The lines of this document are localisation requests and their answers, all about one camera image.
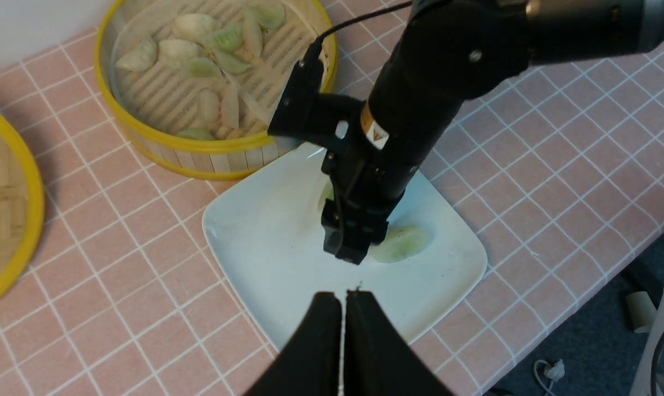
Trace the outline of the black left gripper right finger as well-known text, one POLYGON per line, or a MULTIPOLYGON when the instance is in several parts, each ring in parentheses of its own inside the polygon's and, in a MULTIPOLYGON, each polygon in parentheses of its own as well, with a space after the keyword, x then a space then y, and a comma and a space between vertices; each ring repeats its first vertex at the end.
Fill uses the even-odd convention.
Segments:
POLYGON ((452 395, 392 326, 370 291, 348 291, 346 395, 452 395))

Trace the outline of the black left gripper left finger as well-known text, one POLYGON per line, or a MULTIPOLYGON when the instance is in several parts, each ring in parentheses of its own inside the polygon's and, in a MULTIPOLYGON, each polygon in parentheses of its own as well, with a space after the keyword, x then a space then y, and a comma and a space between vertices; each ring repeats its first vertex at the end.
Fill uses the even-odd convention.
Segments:
POLYGON ((246 395, 337 395, 342 307, 316 293, 293 335, 246 395))

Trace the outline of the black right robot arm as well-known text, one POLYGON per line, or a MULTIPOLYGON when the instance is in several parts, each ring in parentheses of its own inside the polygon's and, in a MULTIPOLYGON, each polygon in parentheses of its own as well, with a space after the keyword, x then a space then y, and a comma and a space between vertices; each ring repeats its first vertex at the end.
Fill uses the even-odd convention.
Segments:
POLYGON ((531 65, 651 52, 664 1, 415 1, 402 37, 322 163, 334 200, 323 248, 353 264, 386 236, 387 218, 465 101, 531 65))

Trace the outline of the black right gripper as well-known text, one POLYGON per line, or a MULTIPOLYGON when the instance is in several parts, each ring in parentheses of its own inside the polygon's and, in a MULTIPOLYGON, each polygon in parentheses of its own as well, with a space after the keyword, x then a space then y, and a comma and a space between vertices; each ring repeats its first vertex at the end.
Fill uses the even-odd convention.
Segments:
POLYGON ((360 106, 341 150, 328 150, 322 161, 334 193, 321 213, 324 251, 359 264, 380 245, 388 218, 436 142, 434 109, 360 106))

